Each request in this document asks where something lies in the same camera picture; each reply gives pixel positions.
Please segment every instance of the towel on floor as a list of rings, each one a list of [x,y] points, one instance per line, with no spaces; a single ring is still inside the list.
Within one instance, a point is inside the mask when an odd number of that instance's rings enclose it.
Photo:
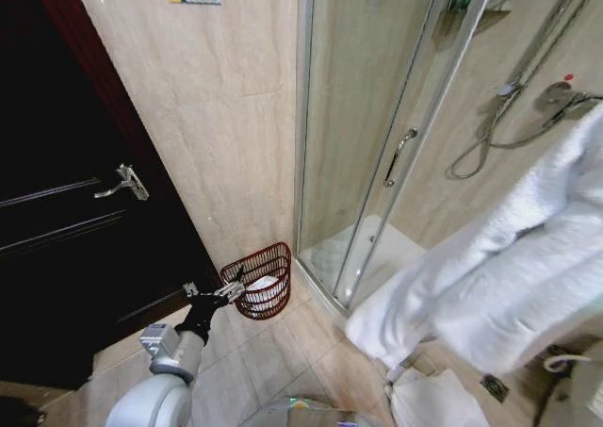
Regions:
[[[434,377],[406,370],[390,399],[398,427],[489,427],[478,401],[450,369]]]
[[[525,364],[603,310],[603,105],[484,216],[396,273],[347,335],[394,368],[438,335],[485,373]]]

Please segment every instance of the red basket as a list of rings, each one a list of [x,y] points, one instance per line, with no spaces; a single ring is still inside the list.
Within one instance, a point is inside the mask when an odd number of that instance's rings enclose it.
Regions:
[[[224,267],[220,278],[228,284],[237,278],[243,266],[241,281],[245,287],[263,278],[276,278],[269,286],[246,290],[238,300],[236,308],[245,317],[265,320],[276,316],[285,308],[291,294],[291,252],[286,243],[275,243],[268,248],[239,259]]]

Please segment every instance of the white bathrobe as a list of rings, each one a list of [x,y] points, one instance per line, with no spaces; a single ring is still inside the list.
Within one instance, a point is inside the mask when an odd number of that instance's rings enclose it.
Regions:
[[[396,273],[346,332],[391,368],[436,335],[500,374],[601,312],[603,105],[486,215]]]

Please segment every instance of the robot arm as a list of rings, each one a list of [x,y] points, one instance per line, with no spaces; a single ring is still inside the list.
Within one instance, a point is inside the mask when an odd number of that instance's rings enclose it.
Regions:
[[[196,293],[187,317],[175,329],[165,323],[149,325],[140,342],[152,356],[154,376],[130,388],[111,410],[106,427],[186,427],[211,319],[244,291],[242,283],[233,282],[211,294]]]

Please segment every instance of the chrome handle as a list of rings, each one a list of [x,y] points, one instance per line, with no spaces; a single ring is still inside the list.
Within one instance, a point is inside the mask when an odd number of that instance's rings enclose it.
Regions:
[[[385,175],[385,179],[383,180],[383,185],[386,188],[389,189],[390,187],[393,187],[394,184],[396,183],[396,179],[391,178],[392,171],[394,171],[394,168],[396,167],[396,163],[398,162],[398,157],[399,157],[400,153],[402,152],[404,145],[406,144],[407,141],[416,137],[417,133],[418,132],[416,131],[415,128],[411,128],[411,129],[407,130],[407,132],[404,134],[402,139],[399,141],[398,147],[396,148],[396,152],[394,153],[394,156],[392,157],[392,162],[389,164],[389,169],[387,170],[387,174]]]
[[[112,189],[94,193],[94,199],[106,198],[107,196],[115,194],[115,192],[119,191],[120,189],[131,189],[139,201],[146,201],[149,199],[149,191],[147,191],[144,185],[142,185],[142,182],[140,182],[139,177],[136,175],[131,166],[125,166],[122,163],[115,171],[117,171],[117,173],[122,177],[122,182],[117,184]]]

